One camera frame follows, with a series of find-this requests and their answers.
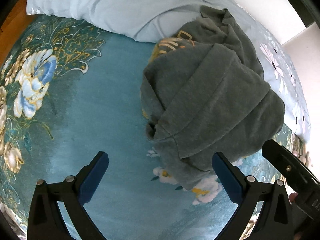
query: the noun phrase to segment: flower pattern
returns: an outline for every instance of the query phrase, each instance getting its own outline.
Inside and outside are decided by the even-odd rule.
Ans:
[[[6,105],[7,92],[4,87],[0,87],[0,156],[4,152],[4,134],[5,134],[5,122],[7,119],[7,105]]]
[[[287,65],[287,70],[288,70],[289,75],[290,75],[290,81],[291,81],[292,85],[295,87],[296,86],[296,80],[295,80],[294,75],[292,73],[292,68],[287,63],[286,63],[286,65]]]
[[[274,41],[271,41],[271,44],[273,45],[273,49],[274,49],[275,53],[278,53],[279,48],[278,48],[277,44]]]
[[[0,202],[25,231],[28,213],[13,185],[21,176],[23,156],[32,153],[29,127],[37,125],[54,139],[50,127],[37,120],[49,84],[71,70],[85,74],[105,43],[99,38],[103,30],[84,20],[43,15],[34,24],[38,28],[25,30],[0,69]]]
[[[242,165],[242,163],[243,163],[242,159],[239,159],[239,160],[237,160],[237,161],[235,161],[235,162],[233,162],[233,163],[231,163],[231,164],[232,164],[233,166],[239,167],[239,166]]]
[[[287,57],[286,57],[286,55],[284,54],[283,50],[282,50],[281,48],[279,48],[279,50],[280,50],[280,53],[281,53],[282,57],[283,57],[284,59],[286,59]]]
[[[155,178],[159,179],[162,183],[169,183],[172,185],[178,184],[176,179],[171,176],[165,169],[161,167],[156,167],[153,169],[153,174],[156,176]]]
[[[276,77],[276,79],[280,78],[279,92],[282,94],[282,92],[284,91],[285,95],[288,94],[288,88],[287,88],[287,85],[285,84],[285,81],[283,79],[283,77],[284,77],[283,71],[281,70],[281,68],[279,68],[279,63],[274,58],[272,52],[268,49],[268,46],[266,44],[261,44],[260,45],[260,49],[264,53],[265,58],[267,59],[267,61],[275,69],[275,77]]]
[[[211,202],[222,190],[222,184],[217,182],[218,176],[203,178],[191,191],[196,194],[193,205]]]
[[[156,153],[155,150],[148,150],[147,156],[149,156],[150,158],[160,157],[160,155]]]
[[[302,132],[306,133],[306,118],[305,118],[305,114],[303,111],[302,112]]]
[[[20,150],[14,147],[11,142],[7,142],[4,146],[3,156],[6,164],[5,168],[9,168],[10,171],[18,173],[20,171],[21,164],[24,163]]]
[[[35,52],[25,60],[15,79],[21,85],[13,106],[16,117],[21,117],[22,112],[28,119],[34,117],[42,106],[56,65],[57,58],[52,55],[52,49]]]
[[[301,115],[301,109],[300,109],[298,102],[295,103],[295,106],[292,110],[292,114],[296,118],[296,129],[298,129],[300,127],[299,120],[300,120],[300,115]]]
[[[11,84],[12,81],[14,80],[17,72],[20,70],[20,68],[22,67],[22,65],[24,64],[24,62],[27,59],[27,56],[29,55],[29,49],[25,49],[23,52],[21,52],[21,54],[18,56],[16,62],[12,65],[12,67],[10,68],[10,70],[7,72],[7,75],[5,77],[5,86],[7,86],[8,84]]]

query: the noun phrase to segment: black bracket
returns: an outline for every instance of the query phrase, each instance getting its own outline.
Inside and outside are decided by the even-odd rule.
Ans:
[[[258,182],[253,176],[244,176],[221,152],[213,155],[212,167],[231,201],[239,205],[216,240],[238,240],[259,201],[264,201],[260,216],[247,239],[293,239],[290,203],[281,180],[270,184]]]
[[[83,205],[91,200],[108,165],[108,155],[99,152],[76,176],[68,176],[63,182],[38,180],[29,212],[28,239],[74,240],[58,207],[61,201],[82,239],[106,240]]]
[[[262,146],[262,155],[286,178],[287,184],[298,194],[297,206],[310,218],[320,215],[320,182],[290,151],[273,140]]]

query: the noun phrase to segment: white flower print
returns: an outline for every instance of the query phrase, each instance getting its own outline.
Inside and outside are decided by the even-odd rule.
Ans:
[[[242,165],[242,163],[243,163],[242,159],[238,159],[237,161],[233,162],[232,165],[239,167]]]
[[[278,53],[279,48],[278,48],[277,44],[274,41],[271,41],[271,44],[273,45],[275,52]]]
[[[285,81],[283,80],[283,71],[281,68],[279,68],[279,63],[277,60],[273,57],[272,52],[268,49],[268,46],[266,44],[260,44],[260,49],[265,55],[265,58],[267,61],[273,66],[275,69],[275,77],[276,79],[280,78],[280,87],[279,87],[279,92],[282,94],[284,91],[284,94],[288,94],[288,89],[287,85],[285,84]]]
[[[4,153],[4,135],[5,135],[5,123],[7,120],[7,105],[6,105],[7,91],[4,87],[0,87],[0,156]]]
[[[306,118],[305,118],[305,114],[303,111],[302,112],[302,132],[305,133],[306,132]]]
[[[191,191],[196,194],[193,205],[211,202],[222,190],[222,184],[217,182],[217,175],[203,178]]]
[[[294,75],[292,74],[292,68],[287,63],[286,63],[286,65],[287,65],[287,70],[288,70],[289,75],[290,75],[291,83],[295,87],[296,86],[296,80],[294,78]]]
[[[287,57],[285,56],[285,54],[283,53],[282,49],[280,49],[280,53],[282,54],[282,56],[283,56],[284,58],[287,58]]]
[[[4,72],[5,72],[5,70],[8,68],[11,60],[12,60],[12,55],[11,55],[11,56],[7,59],[7,61],[4,63],[4,66],[3,66],[2,71],[1,71],[1,76],[4,75]]]
[[[299,127],[299,120],[300,120],[300,114],[301,114],[301,110],[300,110],[300,106],[298,104],[298,102],[296,102],[293,110],[292,110],[293,116],[296,118],[296,125],[297,128]]]
[[[155,150],[148,150],[147,156],[149,156],[150,158],[160,157],[160,155],[156,153]]]
[[[272,38],[269,36],[270,32],[266,32],[266,34],[264,34],[264,37],[266,38],[266,40],[272,41]]]
[[[169,183],[172,185],[178,184],[176,179],[172,177],[165,169],[161,167],[156,167],[153,169],[153,174],[159,177],[160,182]]]
[[[24,164],[20,149],[16,148],[11,142],[7,142],[4,146],[3,156],[6,164],[4,168],[9,168],[10,171],[18,173],[20,171],[21,164]]]

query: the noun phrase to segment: gray sweatshirt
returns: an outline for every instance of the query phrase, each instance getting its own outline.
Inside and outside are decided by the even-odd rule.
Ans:
[[[188,190],[214,174],[215,152],[249,156],[284,123],[284,103],[229,11],[202,6],[201,15],[160,41],[141,85],[147,136]]]

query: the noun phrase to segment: finger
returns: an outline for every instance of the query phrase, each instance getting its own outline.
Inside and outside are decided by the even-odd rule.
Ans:
[[[295,198],[297,197],[298,193],[291,193],[289,196],[290,203],[294,203]]]
[[[302,232],[298,232],[294,235],[294,239],[293,240],[300,240],[302,237]]]

